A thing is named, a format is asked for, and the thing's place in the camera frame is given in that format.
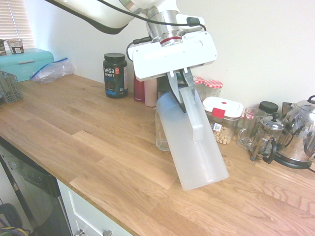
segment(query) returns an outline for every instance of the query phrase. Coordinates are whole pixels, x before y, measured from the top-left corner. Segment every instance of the ziploc bag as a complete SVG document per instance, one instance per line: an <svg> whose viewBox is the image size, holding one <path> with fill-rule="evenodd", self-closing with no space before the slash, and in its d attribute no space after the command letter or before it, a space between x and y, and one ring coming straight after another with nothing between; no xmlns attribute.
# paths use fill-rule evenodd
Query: ziploc bag
<svg viewBox="0 0 315 236"><path fill-rule="evenodd" d="M64 58L43 66L30 78L35 82L46 84L73 72L73 64L68 58Z"/></svg>

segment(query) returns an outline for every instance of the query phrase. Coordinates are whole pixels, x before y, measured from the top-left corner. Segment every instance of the pink bottle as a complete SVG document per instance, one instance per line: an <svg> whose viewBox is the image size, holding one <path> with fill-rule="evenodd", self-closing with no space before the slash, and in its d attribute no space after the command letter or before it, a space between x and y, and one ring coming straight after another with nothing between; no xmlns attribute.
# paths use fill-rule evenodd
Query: pink bottle
<svg viewBox="0 0 315 236"><path fill-rule="evenodd" d="M155 107L158 99L157 78L144 82L144 104L148 107Z"/></svg>
<svg viewBox="0 0 315 236"><path fill-rule="evenodd" d="M144 102L144 81L140 82L133 77L133 99L136 102Z"/></svg>

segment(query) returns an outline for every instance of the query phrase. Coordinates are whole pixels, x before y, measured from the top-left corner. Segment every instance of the white plastic jug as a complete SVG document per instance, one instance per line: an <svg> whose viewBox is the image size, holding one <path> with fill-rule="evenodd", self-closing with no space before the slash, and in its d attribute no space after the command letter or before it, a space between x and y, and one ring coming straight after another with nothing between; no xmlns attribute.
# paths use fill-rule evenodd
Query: white plastic jug
<svg viewBox="0 0 315 236"><path fill-rule="evenodd" d="M172 93L157 101L157 112L184 190L195 189L229 177L197 91L180 88L187 112Z"/></svg>

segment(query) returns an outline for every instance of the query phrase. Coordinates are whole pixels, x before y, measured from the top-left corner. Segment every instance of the dish rack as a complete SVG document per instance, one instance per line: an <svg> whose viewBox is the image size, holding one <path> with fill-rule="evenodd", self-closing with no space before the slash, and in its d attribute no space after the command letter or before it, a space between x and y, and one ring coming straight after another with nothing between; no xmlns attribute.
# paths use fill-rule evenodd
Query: dish rack
<svg viewBox="0 0 315 236"><path fill-rule="evenodd" d="M6 103L21 100L22 92L18 88L18 80L15 75L0 71L0 93Z"/></svg>

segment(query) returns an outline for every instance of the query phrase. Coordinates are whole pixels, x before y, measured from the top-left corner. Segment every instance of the window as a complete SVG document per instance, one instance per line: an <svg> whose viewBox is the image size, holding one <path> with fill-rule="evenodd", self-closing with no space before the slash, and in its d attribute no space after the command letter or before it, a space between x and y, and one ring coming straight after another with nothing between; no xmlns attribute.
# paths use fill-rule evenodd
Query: window
<svg viewBox="0 0 315 236"><path fill-rule="evenodd" d="M9 38L22 39L24 48L35 47L24 0L0 0L0 39Z"/></svg>

